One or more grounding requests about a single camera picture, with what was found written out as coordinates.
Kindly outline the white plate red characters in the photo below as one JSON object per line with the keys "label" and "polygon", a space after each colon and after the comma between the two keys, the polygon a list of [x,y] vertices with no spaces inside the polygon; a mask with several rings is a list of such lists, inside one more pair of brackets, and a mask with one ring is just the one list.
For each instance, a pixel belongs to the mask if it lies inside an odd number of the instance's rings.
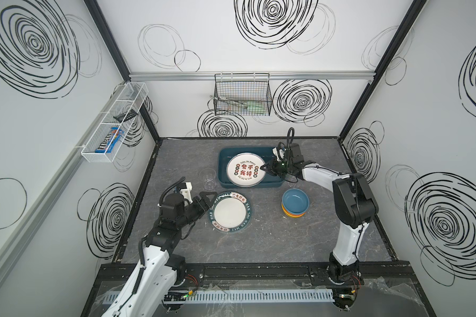
{"label": "white plate red characters", "polygon": [[261,169],[265,161],[253,153],[239,153],[228,162],[226,176],[233,185],[250,188],[259,185],[266,172]]}

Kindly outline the teal rimmed white plate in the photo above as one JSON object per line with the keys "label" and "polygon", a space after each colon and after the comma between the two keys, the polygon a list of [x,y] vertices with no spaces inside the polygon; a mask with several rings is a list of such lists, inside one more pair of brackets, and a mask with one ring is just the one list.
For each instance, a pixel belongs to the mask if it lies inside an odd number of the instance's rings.
{"label": "teal rimmed white plate", "polygon": [[238,192],[222,192],[217,195],[210,209],[209,220],[218,231],[233,233],[244,230],[252,218],[250,201]]}

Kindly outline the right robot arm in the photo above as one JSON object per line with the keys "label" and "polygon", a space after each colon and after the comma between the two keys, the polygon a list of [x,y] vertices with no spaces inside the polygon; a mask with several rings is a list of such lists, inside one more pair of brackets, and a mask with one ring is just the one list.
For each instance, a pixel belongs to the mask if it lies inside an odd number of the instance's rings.
{"label": "right robot arm", "polygon": [[337,285],[358,272],[358,251],[364,233],[379,211],[369,183],[361,173],[342,173],[313,161],[305,161],[300,146],[280,142],[274,158],[261,166],[272,176],[293,176],[314,183],[333,193],[335,212],[340,220],[337,244],[330,253],[329,279]]}

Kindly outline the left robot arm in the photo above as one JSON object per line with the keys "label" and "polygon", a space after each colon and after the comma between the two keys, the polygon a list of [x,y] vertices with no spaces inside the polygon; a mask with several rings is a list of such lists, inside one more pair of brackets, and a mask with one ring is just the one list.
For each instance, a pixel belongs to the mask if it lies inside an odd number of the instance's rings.
{"label": "left robot arm", "polygon": [[119,295],[103,316],[153,316],[169,290],[185,278],[185,257],[174,250],[186,236],[182,230],[202,218],[213,206],[217,192],[191,196],[184,177],[170,185],[159,199],[159,216],[138,243],[139,262]]}

